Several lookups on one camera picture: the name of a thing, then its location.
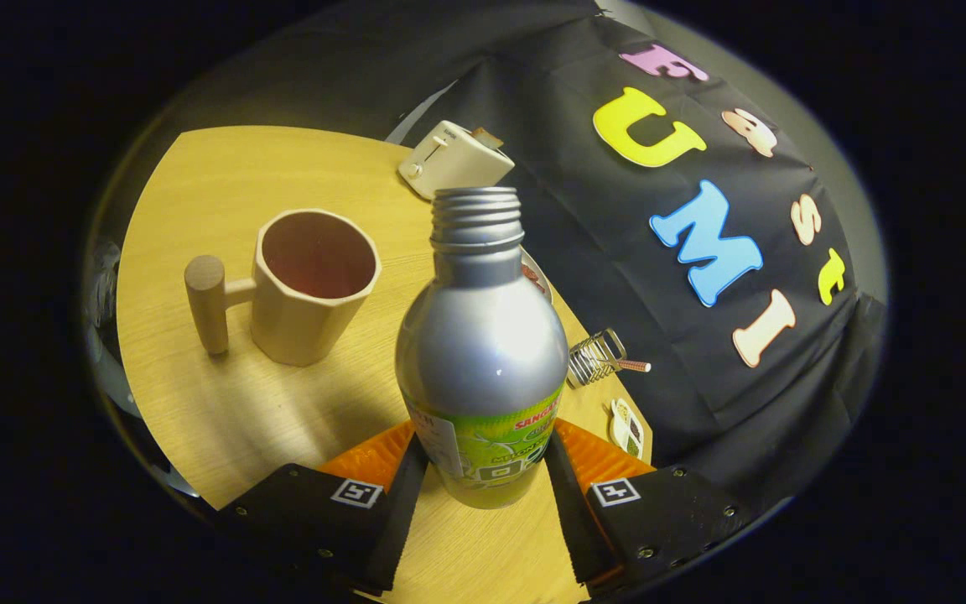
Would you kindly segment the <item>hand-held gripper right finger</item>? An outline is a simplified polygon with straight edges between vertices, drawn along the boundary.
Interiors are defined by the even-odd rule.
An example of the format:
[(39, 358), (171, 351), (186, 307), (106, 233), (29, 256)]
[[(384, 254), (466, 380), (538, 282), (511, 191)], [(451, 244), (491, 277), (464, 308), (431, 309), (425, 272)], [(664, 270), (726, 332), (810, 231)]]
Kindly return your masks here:
[(590, 594), (657, 587), (756, 520), (690, 467), (656, 469), (563, 418), (545, 464), (575, 580)]

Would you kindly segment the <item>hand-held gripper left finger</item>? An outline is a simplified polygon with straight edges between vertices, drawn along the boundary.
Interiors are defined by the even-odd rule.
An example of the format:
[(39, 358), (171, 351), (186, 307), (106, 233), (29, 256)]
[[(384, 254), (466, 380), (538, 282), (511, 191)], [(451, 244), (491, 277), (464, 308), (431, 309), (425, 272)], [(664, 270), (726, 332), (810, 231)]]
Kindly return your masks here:
[(219, 524), (322, 586), (386, 593), (427, 466), (405, 421), (315, 469), (283, 464), (220, 508)]

